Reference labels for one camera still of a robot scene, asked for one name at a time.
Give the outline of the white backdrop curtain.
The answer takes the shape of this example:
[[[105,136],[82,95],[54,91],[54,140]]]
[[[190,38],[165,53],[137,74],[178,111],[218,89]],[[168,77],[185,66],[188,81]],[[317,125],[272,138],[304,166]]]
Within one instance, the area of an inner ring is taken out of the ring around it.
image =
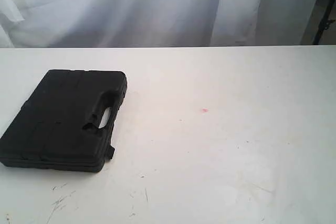
[[[1,0],[1,47],[298,45],[316,0]]]

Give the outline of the black plastic tool case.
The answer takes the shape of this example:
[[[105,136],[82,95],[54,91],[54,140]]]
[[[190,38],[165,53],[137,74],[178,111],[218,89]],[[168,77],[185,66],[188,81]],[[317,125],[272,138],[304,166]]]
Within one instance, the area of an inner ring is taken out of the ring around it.
[[[126,91],[121,71],[49,70],[2,135],[1,163],[101,171]]]

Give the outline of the black metal stand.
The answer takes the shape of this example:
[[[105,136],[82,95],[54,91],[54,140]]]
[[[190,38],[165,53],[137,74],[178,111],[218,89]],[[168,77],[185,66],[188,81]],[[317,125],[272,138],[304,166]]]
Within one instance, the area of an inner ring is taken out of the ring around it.
[[[318,24],[318,30],[312,42],[313,45],[318,45],[321,41],[323,33],[327,31],[330,28],[330,26],[335,23],[335,18],[330,18],[334,4],[335,4],[335,0],[328,0],[328,2],[325,4],[323,16]]]

